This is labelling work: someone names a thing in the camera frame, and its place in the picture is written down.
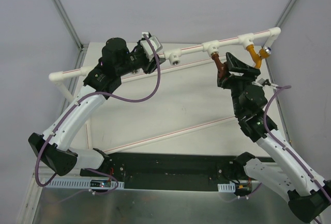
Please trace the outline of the brown water faucet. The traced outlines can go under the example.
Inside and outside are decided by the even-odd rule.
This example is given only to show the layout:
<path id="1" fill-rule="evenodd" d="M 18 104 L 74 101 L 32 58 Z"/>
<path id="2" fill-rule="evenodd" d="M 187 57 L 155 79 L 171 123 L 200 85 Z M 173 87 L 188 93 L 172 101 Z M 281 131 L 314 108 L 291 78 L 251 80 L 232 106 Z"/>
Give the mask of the brown water faucet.
<path id="1" fill-rule="evenodd" d="M 222 78 L 226 77 L 229 70 L 228 70 L 227 64 L 221 62 L 221 60 L 219 58 L 219 54 L 217 52 L 212 53 L 211 54 L 211 59 L 214 61 L 215 65 L 217 67 L 218 78 L 222 79 Z"/>

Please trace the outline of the white PVC pipe frame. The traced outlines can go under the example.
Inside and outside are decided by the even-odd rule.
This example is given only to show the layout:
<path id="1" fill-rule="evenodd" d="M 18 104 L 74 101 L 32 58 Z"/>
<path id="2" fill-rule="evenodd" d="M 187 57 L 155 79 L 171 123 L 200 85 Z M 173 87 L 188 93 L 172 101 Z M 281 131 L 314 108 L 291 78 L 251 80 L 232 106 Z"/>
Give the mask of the white PVC pipe frame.
<path id="1" fill-rule="evenodd" d="M 257 33 L 247 33 L 242 34 L 234 38 L 223 39 L 223 40 L 213 40 L 204 42 L 202 44 L 197 44 L 192 47 L 187 48 L 176 48 L 172 50 L 166 50 L 158 54 L 159 58 L 164 58 L 169 61 L 171 67 L 162 69 L 160 71 L 161 74 L 178 71 L 181 69 L 192 68 L 194 66 L 205 65 L 211 63 L 212 60 L 204 59 L 197 62 L 187 63 L 184 65 L 180 65 L 180 57 L 187 54 L 193 54 L 198 52 L 207 52 L 209 56 L 212 53 L 217 52 L 220 47 L 230 46 L 230 45 L 239 45 L 242 46 L 245 50 L 246 47 L 250 44 L 253 44 L 253 41 L 256 39 L 266 38 L 265 46 L 271 47 L 274 41 L 278 38 L 281 33 L 281 28 L 273 27 L 266 31 L 261 31 Z M 49 74 L 49 80 L 56 85 L 56 87 L 60 90 L 60 92 L 65 96 L 65 98 L 72 102 L 74 101 L 74 96 L 69 90 L 65 87 L 64 81 L 66 79 L 83 77 L 87 76 L 88 73 L 93 69 L 93 66 L 83 66 L 79 69 L 74 69 L 70 71 L 59 71 L 52 72 Z"/>

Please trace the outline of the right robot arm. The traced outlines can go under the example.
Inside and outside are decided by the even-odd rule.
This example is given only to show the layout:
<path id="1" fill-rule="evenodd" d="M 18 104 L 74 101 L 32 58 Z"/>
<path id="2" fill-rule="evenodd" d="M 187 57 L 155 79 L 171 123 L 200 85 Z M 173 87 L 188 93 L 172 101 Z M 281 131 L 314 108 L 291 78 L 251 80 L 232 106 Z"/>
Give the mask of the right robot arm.
<path id="1" fill-rule="evenodd" d="M 330 206 L 330 181 L 301 158 L 267 115 L 272 100 L 266 99 L 264 87 L 275 89 L 272 96 L 275 99 L 290 86 L 258 79 L 259 69 L 243 63 L 230 52 L 225 56 L 226 62 L 223 63 L 217 53 L 212 55 L 218 69 L 217 85 L 231 91 L 234 114 L 241 131 L 266 151 L 282 170 L 277 172 L 245 152 L 236 157 L 233 175 L 239 180 L 256 179 L 277 193 L 300 221 L 316 221 Z"/>

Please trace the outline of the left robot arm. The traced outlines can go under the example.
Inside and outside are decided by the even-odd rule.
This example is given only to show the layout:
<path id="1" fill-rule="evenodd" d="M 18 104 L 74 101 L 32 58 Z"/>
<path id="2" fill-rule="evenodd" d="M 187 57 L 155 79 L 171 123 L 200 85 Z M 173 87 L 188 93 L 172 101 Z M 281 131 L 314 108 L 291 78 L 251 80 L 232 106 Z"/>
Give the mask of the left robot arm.
<path id="1" fill-rule="evenodd" d="M 32 133 L 28 142 L 37 156 L 55 174 L 64 176 L 74 168 L 91 168 L 98 177 L 106 176 L 105 154 L 71 148 L 71 143 L 91 114 L 120 87 L 121 77 L 142 69 L 145 74 L 160 70 L 164 62 L 157 55 L 162 44 L 156 36 L 143 35 L 130 51 L 122 38 L 111 38 L 101 50 L 98 64 L 88 73 L 76 99 L 56 122 L 42 134 Z"/>

